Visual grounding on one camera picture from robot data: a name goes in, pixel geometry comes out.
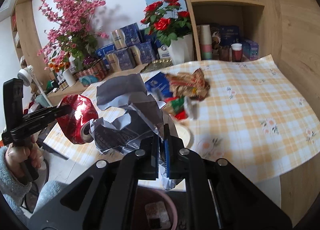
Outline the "left hand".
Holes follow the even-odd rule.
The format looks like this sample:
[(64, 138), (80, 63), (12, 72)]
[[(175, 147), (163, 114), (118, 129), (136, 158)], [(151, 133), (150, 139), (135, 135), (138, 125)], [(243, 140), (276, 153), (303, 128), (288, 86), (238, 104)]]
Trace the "left hand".
[(12, 143), (5, 152), (5, 162), (8, 170), (14, 175), (14, 177), (22, 178), (25, 176), (21, 163), (31, 159), (31, 164), (34, 168), (39, 169), (44, 160), (42, 150), (37, 145), (34, 136), (31, 136), (32, 148), (27, 147), (14, 147)]

